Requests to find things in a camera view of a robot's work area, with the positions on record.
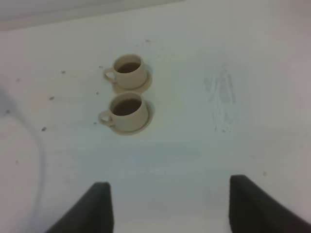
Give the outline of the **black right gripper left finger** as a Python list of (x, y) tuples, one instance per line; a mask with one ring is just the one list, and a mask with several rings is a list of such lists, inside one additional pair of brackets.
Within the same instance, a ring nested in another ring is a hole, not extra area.
[(75, 205), (48, 233), (112, 233), (114, 214), (111, 186), (108, 182), (94, 183)]

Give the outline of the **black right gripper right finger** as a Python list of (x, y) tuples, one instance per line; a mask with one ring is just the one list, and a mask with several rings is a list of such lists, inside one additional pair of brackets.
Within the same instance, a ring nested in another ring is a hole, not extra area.
[(309, 233), (311, 224), (264, 192), (245, 175), (229, 184), (229, 225), (233, 233)]

